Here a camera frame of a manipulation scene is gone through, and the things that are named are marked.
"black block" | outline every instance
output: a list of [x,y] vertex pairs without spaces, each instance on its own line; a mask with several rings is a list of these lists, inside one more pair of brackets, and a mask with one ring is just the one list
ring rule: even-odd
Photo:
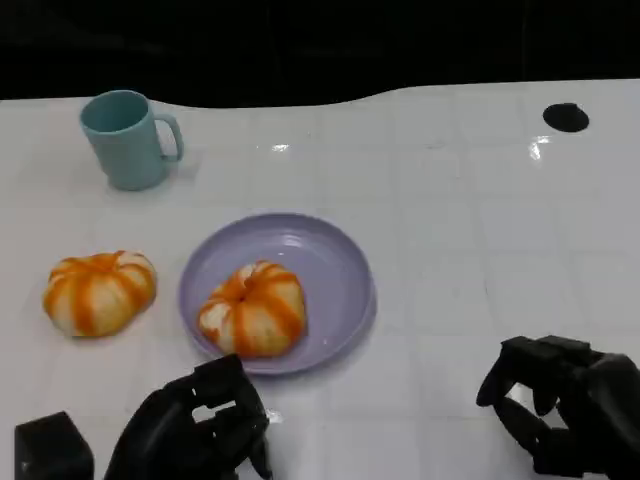
[[93,454],[65,412],[15,428],[16,480],[92,480]]

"purple plate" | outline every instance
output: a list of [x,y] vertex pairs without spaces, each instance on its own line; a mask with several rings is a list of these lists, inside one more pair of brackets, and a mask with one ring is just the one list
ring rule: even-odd
[[257,260],[280,263],[298,276],[307,332],[282,356],[245,359],[247,372],[280,375],[315,367],[354,346],[371,325],[376,312],[371,271],[360,248],[342,230],[304,215],[258,215],[214,233],[191,255],[182,274],[180,313],[208,357],[222,352],[197,327],[200,307],[236,269]]

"white table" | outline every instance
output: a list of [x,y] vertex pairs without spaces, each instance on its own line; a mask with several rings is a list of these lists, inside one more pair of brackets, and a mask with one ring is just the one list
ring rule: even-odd
[[[251,212],[344,228],[379,290],[373,332],[345,361],[256,381],[283,419],[269,433],[278,479],[534,478],[474,405],[499,342],[556,333],[640,361],[638,81],[423,87],[311,108],[158,103],[188,151],[143,193],[107,188],[78,126],[85,101],[0,104],[2,478],[13,426],[59,410],[101,478],[141,400],[200,362],[176,306],[188,256]],[[559,101],[580,104],[589,129],[547,127]],[[155,304],[113,338],[64,338],[41,307],[50,268],[116,249],[153,261]]]

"teal mug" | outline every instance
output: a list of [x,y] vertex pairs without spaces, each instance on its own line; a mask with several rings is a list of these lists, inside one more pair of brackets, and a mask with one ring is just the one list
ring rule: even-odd
[[[166,122],[176,142],[176,155],[160,147],[156,121]],[[84,133],[109,183],[118,190],[143,190],[164,180],[168,164],[182,159],[184,145],[178,122],[154,114],[149,100],[131,90],[114,90],[92,99],[80,113]]]

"orange striped pastry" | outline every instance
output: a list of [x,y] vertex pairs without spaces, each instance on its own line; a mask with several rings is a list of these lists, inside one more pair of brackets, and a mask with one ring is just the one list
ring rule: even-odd
[[224,353],[281,355],[307,323],[297,277],[282,265],[259,261],[237,270],[200,310],[198,326]]
[[42,299],[53,323],[73,337],[115,333],[156,295],[156,272],[140,253],[65,258],[49,275]]

